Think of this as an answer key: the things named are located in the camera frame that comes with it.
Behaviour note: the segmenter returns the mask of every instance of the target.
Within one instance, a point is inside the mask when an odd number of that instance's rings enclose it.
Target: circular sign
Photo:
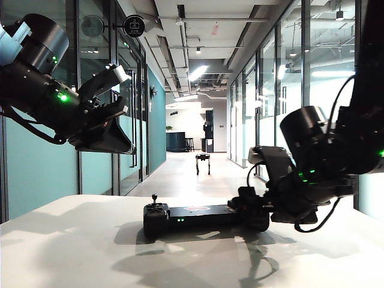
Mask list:
[[[104,32],[104,22],[96,15],[88,15],[83,18],[82,31],[88,37],[97,37]]]
[[[145,24],[143,17],[139,15],[130,15],[124,19],[122,28],[130,37],[140,37],[144,33]]]

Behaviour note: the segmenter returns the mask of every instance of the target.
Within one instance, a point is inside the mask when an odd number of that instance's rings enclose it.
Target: white wall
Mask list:
[[[227,151],[227,101],[214,105],[214,152]]]
[[[214,152],[227,151],[227,102],[212,101],[207,103],[214,108]],[[172,131],[185,132],[186,137],[192,137],[195,149],[201,149],[201,138],[205,133],[203,125],[204,118],[200,114],[200,110],[196,109],[179,109],[167,110],[167,126],[172,126]]]
[[[204,119],[200,115],[200,109],[166,110],[167,126],[172,126],[174,132],[185,132],[186,137],[193,138],[194,148],[201,149],[201,138],[204,138]]]

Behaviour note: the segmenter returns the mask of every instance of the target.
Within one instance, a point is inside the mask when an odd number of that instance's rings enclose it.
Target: reception desk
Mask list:
[[[185,132],[167,132],[168,152],[188,152],[185,144]]]

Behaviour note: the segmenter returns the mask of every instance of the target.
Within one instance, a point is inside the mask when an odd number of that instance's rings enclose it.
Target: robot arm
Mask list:
[[[98,95],[128,79],[121,66],[110,65],[83,84],[79,93],[51,74],[68,48],[68,37],[54,21],[38,14],[19,23],[0,25],[0,106],[3,115],[54,144],[69,141],[78,151],[134,154],[136,149],[121,130],[116,117],[127,112],[118,97],[100,104]],[[17,108],[36,121],[23,119]],[[31,123],[55,131],[50,137]]]
[[[316,223],[318,206],[353,194],[354,175],[384,172],[384,37],[375,32],[384,24],[375,12],[380,9],[383,1],[369,2],[356,74],[348,79],[355,79],[352,99],[349,107],[340,107],[335,129],[320,108],[307,106],[280,125],[296,164],[283,148],[250,149],[250,163],[264,164],[268,171],[269,190],[257,203],[273,212],[272,221],[294,223],[307,232],[299,225]]]

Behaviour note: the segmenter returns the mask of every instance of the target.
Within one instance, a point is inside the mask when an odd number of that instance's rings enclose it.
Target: hallway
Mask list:
[[[211,153],[211,175],[208,175],[208,161],[199,160],[199,175],[196,175],[195,155],[189,153],[167,152],[166,162],[149,178],[133,189],[128,196],[183,197],[196,199],[200,197],[219,197],[231,199],[238,195],[240,186],[247,184],[249,169],[242,169],[229,159],[226,153]],[[251,185],[257,192],[264,192],[264,183],[250,178]]]

